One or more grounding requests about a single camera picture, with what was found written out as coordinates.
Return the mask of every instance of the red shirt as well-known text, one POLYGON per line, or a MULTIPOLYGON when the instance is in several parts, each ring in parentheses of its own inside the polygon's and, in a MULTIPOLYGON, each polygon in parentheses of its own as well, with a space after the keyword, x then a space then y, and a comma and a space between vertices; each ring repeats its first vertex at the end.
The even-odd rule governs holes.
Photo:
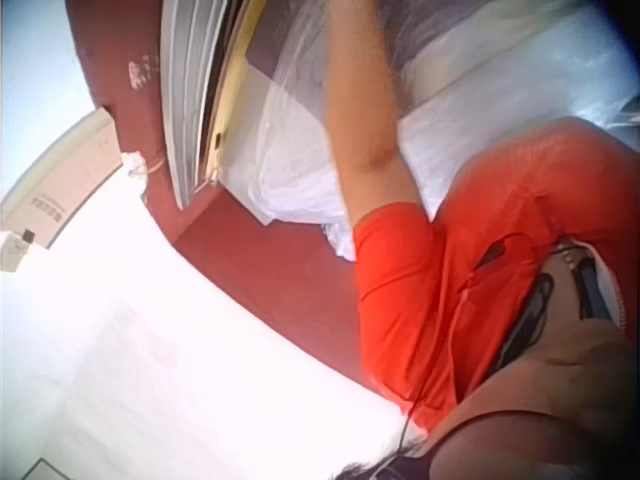
POLYGON ((431 222, 392 204, 354 229, 363 366, 432 430, 485 379, 532 282, 563 236, 593 246, 638 317, 640 162, 616 140, 564 120, 481 154, 431 222), (495 243, 497 259, 476 268, 495 243))

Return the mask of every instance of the white plastic bag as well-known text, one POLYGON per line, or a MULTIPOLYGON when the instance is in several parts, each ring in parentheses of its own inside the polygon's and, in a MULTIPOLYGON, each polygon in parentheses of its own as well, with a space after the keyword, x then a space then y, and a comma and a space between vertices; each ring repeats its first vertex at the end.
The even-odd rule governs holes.
MULTIPOLYGON (((430 215, 460 166, 510 132, 564 115, 606 127, 638 93, 640 80, 630 55, 595 8, 543 2, 546 10, 532 12, 524 8, 533 5, 530 0, 516 3, 521 16, 505 15, 498 8, 502 0, 487 5, 433 40, 403 69, 412 111, 401 121, 400 146, 430 215), (502 37, 496 36, 497 25, 502 25, 502 37), (436 64, 438 76, 428 70, 436 64)), ((324 50, 313 46, 322 41, 322 21, 309 21, 311 50, 291 55, 285 47, 285 64, 278 69, 289 75, 289 83, 274 82, 268 94, 258 136, 259 171, 250 195, 276 218, 325 224, 339 254, 353 259, 323 124, 294 98, 315 89, 318 102, 324 101, 324 60, 314 57, 324 50), (291 59, 298 62, 296 68, 287 66, 291 59), (298 83, 296 72, 304 72, 298 83)), ((291 34, 302 35, 300 28, 291 34)))

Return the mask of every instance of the person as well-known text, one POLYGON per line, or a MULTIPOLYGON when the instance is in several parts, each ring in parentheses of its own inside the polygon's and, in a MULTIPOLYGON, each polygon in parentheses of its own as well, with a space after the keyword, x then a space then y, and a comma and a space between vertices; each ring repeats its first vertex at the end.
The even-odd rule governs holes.
POLYGON ((377 0, 329 1, 363 368, 422 433, 336 480, 592 478, 635 448, 637 156, 558 119, 469 160, 431 220, 398 146, 377 0))

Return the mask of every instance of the white wall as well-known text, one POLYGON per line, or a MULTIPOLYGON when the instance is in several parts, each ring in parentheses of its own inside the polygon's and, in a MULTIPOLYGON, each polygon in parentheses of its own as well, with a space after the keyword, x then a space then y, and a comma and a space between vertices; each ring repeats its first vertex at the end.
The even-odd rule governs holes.
POLYGON ((0 198, 93 108, 64 0, 3 0, 0 198))
POLYGON ((136 188, 119 171, 3 274, 3 478, 42 455, 77 479, 326 479, 389 448, 396 407, 202 277, 136 188))

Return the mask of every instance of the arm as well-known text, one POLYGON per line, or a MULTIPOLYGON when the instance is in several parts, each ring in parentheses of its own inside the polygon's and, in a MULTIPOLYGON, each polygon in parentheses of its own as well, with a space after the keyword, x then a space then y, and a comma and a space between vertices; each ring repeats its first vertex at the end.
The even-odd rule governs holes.
POLYGON ((327 128, 354 226, 363 366, 408 408, 425 369, 444 371, 429 369, 445 358, 437 315, 444 235, 399 152, 378 1, 329 1, 327 128))
POLYGON ((398 149, 399 108, 378 0, 329 0, 327 130, 352 225, 397 202, 420 204, 398 149))

